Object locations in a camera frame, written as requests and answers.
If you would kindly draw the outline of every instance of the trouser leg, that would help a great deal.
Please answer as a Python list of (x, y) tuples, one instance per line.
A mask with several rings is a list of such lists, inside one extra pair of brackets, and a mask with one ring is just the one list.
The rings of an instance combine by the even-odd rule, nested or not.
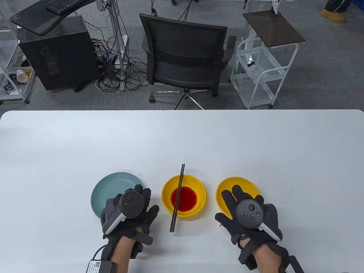
[(342, 13), (345, 12), (350, 5), (351, 0), (329, 0), (325, 10), (329, 12)]

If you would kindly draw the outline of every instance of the red sauce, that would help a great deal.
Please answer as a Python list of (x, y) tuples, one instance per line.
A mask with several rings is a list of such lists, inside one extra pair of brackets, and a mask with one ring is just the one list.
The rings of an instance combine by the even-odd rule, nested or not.
[[(171, 194), (171, 202), (173, 207), (176, 204), (176, 197), (177, 197), (177, 189), (175, 189)], [(179, 197), (179, 206), (178, 210), (181, 212), (192, 210), (197, 203), (197, 195), (189, 187), (182, 187), (181, 188), (181, 195)]]

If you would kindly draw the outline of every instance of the keyboard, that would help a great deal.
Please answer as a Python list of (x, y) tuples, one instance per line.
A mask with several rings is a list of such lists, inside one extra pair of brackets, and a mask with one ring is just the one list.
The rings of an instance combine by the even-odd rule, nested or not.
[(47, 10), (62, 15), (67, 11), (74, 9), (75, 6), (79, 5), (84, 0), (50, 0), (46, 2), (45, 7)]

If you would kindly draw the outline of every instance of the paper cup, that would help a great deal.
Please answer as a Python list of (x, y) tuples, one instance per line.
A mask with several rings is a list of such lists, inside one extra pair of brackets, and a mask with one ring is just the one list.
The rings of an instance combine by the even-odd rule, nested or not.
[(25, 74), (25, 72), (21, 69), (18, 69), (16, 71), (16, 79), (18, 80), (18, 82), (20, 83), (26, 83), (29, 80), (29, 77), (27, 74)]

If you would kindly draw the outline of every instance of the battery pack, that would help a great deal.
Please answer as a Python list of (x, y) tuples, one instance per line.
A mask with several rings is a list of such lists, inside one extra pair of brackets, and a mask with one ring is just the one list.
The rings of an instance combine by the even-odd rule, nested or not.
[(116, 273), (117, 264), (112, 261), (91, 260), (86, 273)]

